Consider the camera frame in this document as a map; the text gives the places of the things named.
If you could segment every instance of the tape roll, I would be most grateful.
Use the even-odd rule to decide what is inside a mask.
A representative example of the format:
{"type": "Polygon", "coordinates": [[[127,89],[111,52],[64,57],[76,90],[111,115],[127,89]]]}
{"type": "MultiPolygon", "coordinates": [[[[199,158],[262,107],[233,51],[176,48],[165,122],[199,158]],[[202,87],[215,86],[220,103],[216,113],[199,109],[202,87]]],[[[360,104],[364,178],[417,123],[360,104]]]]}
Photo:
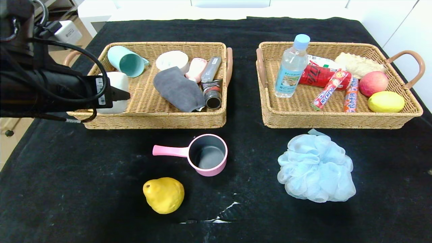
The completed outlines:
{"type": "Polygon", "coordinates": [[[186,74],[189,71],[189,57],[182,51],[168,51],[158,57],[156,67],[161,71],[178,67],[183,74],[186,74]]]}

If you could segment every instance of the pink saucepan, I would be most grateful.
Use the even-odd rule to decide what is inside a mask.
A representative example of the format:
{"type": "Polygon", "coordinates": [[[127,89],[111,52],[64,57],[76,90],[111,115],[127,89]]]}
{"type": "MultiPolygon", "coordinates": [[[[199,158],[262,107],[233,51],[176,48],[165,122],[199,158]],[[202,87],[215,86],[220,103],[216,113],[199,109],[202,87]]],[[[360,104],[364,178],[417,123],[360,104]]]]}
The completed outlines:
{"type": "Polygon", "coordinates": [[[164,147],[155,145],[153,155],[169,155],[187,158],[190,165],[203,176],[215,176],[225,168],[228,148],[223,139],[204,134],[192,140],[188,147],[164,147]]]}

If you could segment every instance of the pink bottle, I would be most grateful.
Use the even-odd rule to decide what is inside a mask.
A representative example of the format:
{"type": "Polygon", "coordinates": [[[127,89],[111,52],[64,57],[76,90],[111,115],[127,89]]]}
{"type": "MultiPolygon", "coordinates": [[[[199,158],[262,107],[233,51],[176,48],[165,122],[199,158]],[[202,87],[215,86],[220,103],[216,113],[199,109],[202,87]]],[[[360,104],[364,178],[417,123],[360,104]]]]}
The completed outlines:
{"type": "Polygon", "coordinates": [[[201,74],[204,72],[204,68],[206,68],[207,61],[202,58],[194,58],[191,61],[191,65],[189,67],[189,71],[185,74],[185,76],[196,83],[201,82],[201,74]]]}

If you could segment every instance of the bottle label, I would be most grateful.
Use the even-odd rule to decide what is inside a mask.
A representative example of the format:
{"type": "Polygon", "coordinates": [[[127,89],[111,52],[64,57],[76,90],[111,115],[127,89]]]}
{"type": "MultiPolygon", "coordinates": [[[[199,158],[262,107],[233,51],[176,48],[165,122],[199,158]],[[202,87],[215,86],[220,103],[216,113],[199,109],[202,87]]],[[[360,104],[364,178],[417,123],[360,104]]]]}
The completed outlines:
{"type": "Polygon", "coordinates": [[[285,69],[281,64],[276,80],[276,91],[287,94],[294,93],[302,73],[303,71],[291,71],[285,69]]]}

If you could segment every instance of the barcode label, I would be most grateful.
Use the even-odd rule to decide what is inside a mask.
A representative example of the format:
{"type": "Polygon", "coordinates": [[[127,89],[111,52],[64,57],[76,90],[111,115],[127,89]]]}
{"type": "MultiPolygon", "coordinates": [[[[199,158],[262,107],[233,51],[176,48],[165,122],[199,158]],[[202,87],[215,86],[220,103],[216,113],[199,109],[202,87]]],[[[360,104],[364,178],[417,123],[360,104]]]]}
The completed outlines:
{"type": "MultiPolygon", "coordinates": [[[[102,78],[96,78],[96,90],[101,91],[102,87],[104,86],[104,82],[102,78]]],[[[105,95],[102,95],[101,97],[99,97],[98,99],[99,101],[99,105],[105,105],[105,95]]]]}

